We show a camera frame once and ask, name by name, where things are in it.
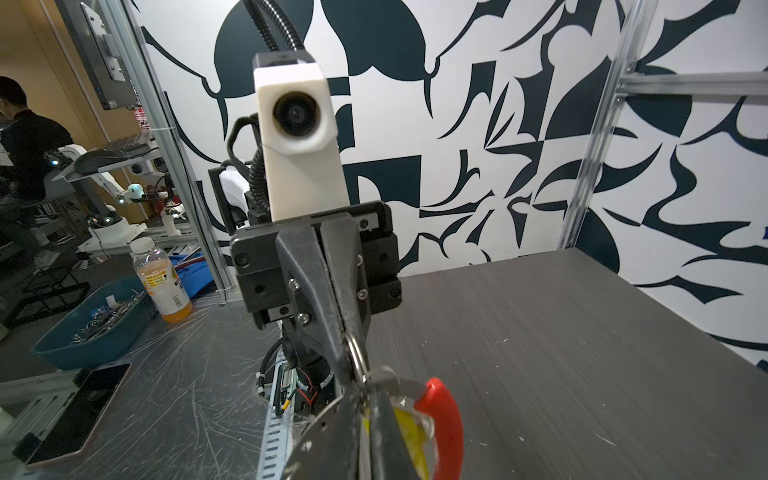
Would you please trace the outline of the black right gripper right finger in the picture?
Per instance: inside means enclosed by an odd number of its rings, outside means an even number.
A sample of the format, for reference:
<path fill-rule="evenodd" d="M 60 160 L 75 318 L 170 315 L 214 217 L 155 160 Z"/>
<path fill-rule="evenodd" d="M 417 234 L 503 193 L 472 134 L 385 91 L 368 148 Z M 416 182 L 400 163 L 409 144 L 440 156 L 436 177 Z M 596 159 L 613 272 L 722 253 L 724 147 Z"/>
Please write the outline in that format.
<path fill-rule="evenodd" d="M 366 386 L 366 404 L 371 478 L 418 479 L 417 470 L 401 434 L 389 393 L 369 383 Z"/>

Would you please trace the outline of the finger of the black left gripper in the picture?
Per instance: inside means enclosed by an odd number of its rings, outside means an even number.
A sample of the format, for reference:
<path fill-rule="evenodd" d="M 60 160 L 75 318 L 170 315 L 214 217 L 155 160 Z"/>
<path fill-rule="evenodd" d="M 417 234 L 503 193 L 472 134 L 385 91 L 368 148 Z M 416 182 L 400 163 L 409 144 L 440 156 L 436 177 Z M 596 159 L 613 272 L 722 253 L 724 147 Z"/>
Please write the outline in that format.
<path fill-rule="evenodd" d="M 358 298 L 358 291 L 366 288 L 366 278 L 358 265 L 362 249 L 357 223 L 349 214 L 334 215 L 321 223 L 320 235 L 342 330 L 364 348 L 368 300 Z"/>
<path fill-rule="evenodd" d="M 281 231 L 276 249 L 287 285 L 289 300 L 298 319 L 301 341 L 329 364 L 341 384 L 353 382 L 353 369 L 344 342 L 341 318 L 315 229 L 292 227 Z"/>

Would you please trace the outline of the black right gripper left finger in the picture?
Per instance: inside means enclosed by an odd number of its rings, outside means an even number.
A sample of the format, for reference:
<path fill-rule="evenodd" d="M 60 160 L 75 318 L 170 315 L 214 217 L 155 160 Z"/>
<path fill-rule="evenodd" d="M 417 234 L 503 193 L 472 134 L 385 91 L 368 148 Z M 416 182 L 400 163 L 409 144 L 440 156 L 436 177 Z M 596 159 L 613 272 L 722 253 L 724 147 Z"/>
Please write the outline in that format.
<path fill-rule="evenodd" d="M 358 479 L 361 392 L 346 389 L 321 412 L 286 460 L 282 479 Z"/>

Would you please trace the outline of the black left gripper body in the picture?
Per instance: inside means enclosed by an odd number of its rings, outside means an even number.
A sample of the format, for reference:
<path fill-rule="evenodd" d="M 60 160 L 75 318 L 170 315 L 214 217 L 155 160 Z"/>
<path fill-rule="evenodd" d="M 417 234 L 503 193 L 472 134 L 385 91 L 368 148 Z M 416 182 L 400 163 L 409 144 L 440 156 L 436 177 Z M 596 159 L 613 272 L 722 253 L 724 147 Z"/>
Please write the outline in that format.
<path fill-rule="evenodd" d="M 357 222 L 371 312 L 382 313 L 401 304 L 398 239 L 392 212 L 384 202 L 373 201 L 241 228 L 234 234 L 231 253 L 237 280 L 257 328 L 293 314 L 276 248 L 278 233 L 293 226 L 317 227 L 323 220 L 344 213 Z"/>

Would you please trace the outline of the red capped key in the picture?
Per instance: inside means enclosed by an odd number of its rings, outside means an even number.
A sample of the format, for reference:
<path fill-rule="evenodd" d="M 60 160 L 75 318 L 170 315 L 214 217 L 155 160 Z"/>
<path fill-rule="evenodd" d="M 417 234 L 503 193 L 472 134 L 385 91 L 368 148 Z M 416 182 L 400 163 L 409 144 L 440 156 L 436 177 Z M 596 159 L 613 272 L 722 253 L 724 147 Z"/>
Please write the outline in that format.
<path fill-rule="evenodd" d="M 433 478 L 459 480 L 464 460 L 464 429 L 452 393 L 441 380 L 432 378 L 414 407 L 434 421 L 437 465 Z"/>

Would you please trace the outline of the neighbouring white robot arm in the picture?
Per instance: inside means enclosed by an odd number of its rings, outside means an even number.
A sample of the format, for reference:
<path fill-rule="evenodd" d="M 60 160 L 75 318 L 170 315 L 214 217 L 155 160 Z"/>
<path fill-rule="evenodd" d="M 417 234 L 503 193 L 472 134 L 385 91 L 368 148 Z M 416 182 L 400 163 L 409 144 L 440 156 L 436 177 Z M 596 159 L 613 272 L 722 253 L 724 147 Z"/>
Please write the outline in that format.
<path fill-rule="evenodd" d="M 91 151 L 71 144 L 45 158 L 54 169 L 51 180 L 66 182 L 84 206 L 89 237 L 77 247 L 80 255 L 127 253 L 144 237 L 172 248 L 194 240 L 154 141 Z"/>

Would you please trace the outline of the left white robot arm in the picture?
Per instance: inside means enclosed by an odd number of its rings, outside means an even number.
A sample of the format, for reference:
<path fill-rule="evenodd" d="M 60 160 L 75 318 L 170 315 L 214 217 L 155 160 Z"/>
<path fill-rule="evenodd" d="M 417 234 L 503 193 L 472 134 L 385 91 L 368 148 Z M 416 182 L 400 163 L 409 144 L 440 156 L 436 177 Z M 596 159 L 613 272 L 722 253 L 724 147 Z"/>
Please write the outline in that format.
<path fill-rule="evenodd" d="M 263 153 L 210 170 L 231 258 L 258 328 L 285 321 L 296 354 L 313 351 L 344 385 L 368 381 L 371 318 L 402 301 L 398 240 L 381 201 L 274 221 Z"/>

